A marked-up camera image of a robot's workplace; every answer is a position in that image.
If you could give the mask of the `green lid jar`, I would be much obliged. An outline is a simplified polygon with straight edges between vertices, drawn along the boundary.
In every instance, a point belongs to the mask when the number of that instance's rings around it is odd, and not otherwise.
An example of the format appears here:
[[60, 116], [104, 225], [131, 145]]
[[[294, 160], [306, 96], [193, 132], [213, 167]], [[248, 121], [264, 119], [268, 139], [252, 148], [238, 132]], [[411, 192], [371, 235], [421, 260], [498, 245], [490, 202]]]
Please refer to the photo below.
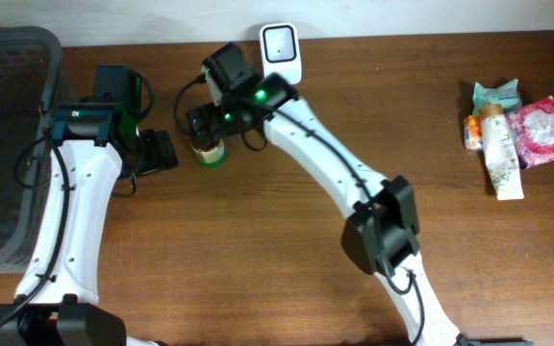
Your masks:
[[205, 167], [219, 167], [226, 160], [226, 147], [222, 139], [209, 144], [192, 139], [190, 147], [196, 159]]

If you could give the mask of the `small orange box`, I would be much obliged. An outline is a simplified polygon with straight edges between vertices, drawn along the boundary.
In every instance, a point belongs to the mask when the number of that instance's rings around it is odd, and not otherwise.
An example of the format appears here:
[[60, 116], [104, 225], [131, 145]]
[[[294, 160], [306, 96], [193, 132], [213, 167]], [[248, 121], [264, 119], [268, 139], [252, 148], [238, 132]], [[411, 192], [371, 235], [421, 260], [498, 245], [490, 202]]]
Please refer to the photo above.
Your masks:
[[483, 149], [481, 123], [478, 116], [469, 115], [464, 119], [464, 146], [471, 151]]

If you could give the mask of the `teal wipes packet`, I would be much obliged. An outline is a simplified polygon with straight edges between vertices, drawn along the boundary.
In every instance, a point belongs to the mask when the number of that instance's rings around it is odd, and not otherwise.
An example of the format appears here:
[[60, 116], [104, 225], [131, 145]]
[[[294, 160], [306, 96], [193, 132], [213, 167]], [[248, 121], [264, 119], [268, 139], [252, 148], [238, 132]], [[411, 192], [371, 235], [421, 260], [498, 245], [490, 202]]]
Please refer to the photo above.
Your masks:
[[486, 88], [476, 82], [472, 95], [474, 105], [472, 114], [478, 115], [479, 110], [490, 104], [500, 105], [505, 113], [521, 108], [523, 103], [517, 87], [518, 79], [496, 88]]

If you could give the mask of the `white cream tube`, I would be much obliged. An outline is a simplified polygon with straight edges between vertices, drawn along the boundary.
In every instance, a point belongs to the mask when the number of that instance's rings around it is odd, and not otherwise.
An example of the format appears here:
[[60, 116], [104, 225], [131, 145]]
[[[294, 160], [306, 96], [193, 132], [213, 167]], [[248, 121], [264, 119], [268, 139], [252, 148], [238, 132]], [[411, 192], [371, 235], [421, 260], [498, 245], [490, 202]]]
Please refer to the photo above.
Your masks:
[[487, 104], [479, 110], [479, 116], [485, 166], [497, 199], [523, 199], [516, 147], [502, 107], [498, 104]]

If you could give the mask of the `red purple tissue pack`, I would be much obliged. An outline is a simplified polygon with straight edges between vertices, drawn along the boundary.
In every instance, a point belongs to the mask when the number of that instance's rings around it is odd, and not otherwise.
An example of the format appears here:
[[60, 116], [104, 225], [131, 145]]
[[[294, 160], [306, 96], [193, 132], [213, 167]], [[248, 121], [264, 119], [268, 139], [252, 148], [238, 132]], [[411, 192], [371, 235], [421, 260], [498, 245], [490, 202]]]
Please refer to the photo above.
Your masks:
[[554, 98], [547, 96], [505, 115], [521, 169], [554, 161]]

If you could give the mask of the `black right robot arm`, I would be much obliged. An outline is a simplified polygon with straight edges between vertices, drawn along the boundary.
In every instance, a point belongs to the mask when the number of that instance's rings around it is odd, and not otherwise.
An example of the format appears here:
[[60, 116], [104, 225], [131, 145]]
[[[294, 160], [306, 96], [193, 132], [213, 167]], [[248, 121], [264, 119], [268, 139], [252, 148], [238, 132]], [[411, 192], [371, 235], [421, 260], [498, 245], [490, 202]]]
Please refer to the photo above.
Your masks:
[[375, 277], [395, 304], [413, 345], [462, 345], [424, 270], [416, 199], [410, 183], [392, 180], [359, 160], [315, 116], [283, 76], [261, 76], [228, 43], [202, 62], [197, 82], [212, 102], [188, 113], [189, 134], [206, 143], [259, 131], [300, 164], [340, 210], [340, 245], [363, 273]]

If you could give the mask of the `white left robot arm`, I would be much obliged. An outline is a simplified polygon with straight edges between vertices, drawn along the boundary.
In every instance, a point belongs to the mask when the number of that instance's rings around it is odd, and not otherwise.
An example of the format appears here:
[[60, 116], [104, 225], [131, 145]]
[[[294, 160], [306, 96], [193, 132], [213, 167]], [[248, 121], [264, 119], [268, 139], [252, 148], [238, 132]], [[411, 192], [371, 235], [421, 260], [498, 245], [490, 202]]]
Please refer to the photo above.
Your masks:
[[0, 304], [0, 345], [139, 345], [123, 320], [98, 306], [97, 269], [117, 181], [177, 166], [166, 130], [140, 130], [153, 88], [137, 71], [100, 65], [93, 93], [62, 103], [38, 143], [50, 179], [38, 239], [14, 300]]

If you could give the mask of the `white barcode scanner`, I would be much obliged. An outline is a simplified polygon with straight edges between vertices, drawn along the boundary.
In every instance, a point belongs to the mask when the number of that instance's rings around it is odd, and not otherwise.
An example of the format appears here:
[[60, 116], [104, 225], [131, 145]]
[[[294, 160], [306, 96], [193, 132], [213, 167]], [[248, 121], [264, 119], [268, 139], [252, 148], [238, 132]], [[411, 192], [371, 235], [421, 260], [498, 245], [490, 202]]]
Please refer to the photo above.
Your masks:
[[289, 84], [302, 80], [302, 61], [297, 29], [290, 23], [264, 25], [259, 31], [263, 73], [281, 75]]

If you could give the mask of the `grey plastic mesh basket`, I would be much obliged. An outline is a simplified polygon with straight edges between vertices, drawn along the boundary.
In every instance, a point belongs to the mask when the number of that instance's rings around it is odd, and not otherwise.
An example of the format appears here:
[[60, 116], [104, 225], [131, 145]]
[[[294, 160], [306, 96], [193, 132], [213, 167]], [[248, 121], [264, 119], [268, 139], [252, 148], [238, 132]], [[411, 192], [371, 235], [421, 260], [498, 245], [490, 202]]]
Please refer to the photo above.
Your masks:
[[36, 26], [0, 27], [0, 274], [22, 273], [48, 194], [41, 141], [52, 112], [76, 98], [57, 37]]

